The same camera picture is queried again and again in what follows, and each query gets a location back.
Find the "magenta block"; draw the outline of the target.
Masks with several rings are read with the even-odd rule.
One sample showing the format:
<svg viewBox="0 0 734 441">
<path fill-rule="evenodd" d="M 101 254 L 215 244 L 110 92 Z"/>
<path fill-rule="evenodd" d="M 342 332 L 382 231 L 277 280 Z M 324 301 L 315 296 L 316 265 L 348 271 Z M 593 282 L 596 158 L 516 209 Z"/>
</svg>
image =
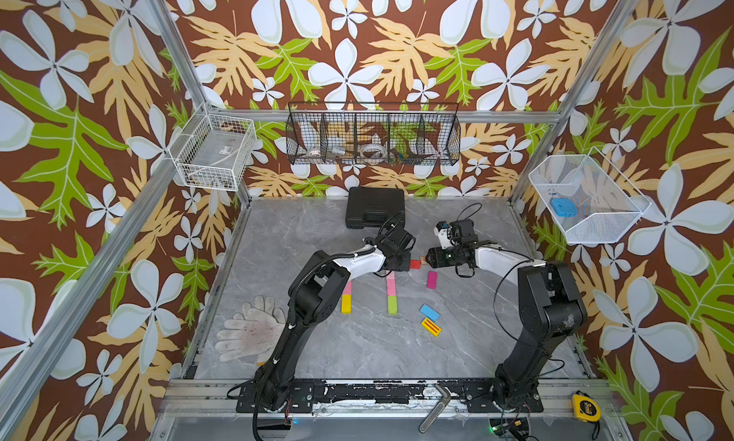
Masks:
<svg viewBox="0 0 734 441">
<path fill-rule="evenodd" d="M 428 289 L 435 290 L 437 288 L 437 284 L 438 284 L 438 273 L 435 271 L 430 271 L 427 276 L 426 287 Z"/>
</svg>

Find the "green block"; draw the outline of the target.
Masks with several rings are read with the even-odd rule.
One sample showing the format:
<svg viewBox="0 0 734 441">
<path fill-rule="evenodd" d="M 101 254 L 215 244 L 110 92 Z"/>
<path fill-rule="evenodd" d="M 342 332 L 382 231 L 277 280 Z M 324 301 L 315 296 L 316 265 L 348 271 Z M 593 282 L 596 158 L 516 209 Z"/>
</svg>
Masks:
<svg viewBox="0 0 734 441">
<path fill-rule="evenodd" d="M 389 295 L 387 297 L 387 309 L 389 315 L 398 315 L 399 314 L 399 305 L 398 305 L 398 297 L 394 295 Z"/>
</svg>

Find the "blue block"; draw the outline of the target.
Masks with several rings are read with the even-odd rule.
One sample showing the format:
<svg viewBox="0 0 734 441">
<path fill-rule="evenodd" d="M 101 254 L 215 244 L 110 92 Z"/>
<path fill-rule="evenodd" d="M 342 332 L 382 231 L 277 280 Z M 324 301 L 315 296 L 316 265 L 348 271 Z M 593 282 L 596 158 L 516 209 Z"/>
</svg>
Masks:
<svg viewBox="0 0 734 441">
<path fill-rule="evenodd" d="M 437 320 L 439 320 L 439 318 L 441 317 L 440 313 L 438 313 L 435 309 L 428 305 L 423 305 L 420 308 L 420 313 L 422 313 L 424 317 L 428 318 L 431 322 L 434 323 L 437 322 Z"/>
</svg>

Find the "yellow red striped block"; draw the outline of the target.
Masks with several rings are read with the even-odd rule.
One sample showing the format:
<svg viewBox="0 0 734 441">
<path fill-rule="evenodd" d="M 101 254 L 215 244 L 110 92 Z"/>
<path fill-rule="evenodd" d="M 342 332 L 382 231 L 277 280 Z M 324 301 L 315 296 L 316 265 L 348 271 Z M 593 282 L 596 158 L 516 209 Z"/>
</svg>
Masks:
<svg viewBox="0 0 734 441">
<path fill-rule="evenodd" d="M 442 329 L 430 318 L 424 318 L 421 322 L 422 327 L 434 337 L 439 337 Z"/>
</svg>

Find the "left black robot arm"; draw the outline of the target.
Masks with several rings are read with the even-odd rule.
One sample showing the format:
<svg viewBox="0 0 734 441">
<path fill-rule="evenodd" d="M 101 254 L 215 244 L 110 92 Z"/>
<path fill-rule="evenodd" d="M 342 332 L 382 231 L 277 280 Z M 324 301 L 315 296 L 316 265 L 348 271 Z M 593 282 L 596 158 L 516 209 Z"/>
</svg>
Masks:
<svg viewBox="0 0 734 441">
<path fill-rule="evenodd" d="M 307 341 L 334 313 L 347 284 L 364 275 L 409 271 L 415 242 L 401 225 L 393 224 L 355 251 L 313 253 L 289 288 L 286 326 L 274 351 L 254 375 L 256 408 L 279 410 L 286 403 Z"/>
</svg>

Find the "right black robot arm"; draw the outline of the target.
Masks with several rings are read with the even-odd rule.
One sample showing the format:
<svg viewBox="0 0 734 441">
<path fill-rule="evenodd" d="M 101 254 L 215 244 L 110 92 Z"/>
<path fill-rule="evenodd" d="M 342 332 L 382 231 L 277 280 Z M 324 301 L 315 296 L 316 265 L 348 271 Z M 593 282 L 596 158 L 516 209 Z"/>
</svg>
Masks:
<svg viewBox="0 0 734 441">
<path fill-rule="evenodd" d="M 434 234 L 440 245 L 425 256 L 432 268 L 466 265 L 517 287 L 523 329 L 510 356 L 497 366 L 491 399 L 501 410 L 530 407 L 540 412 L 537 388 L 544 366 L 588 318 L 571 269 L 562 261 L 542 261 L 480 240 L 471 219 L 441 221 Z"/>
</svg>

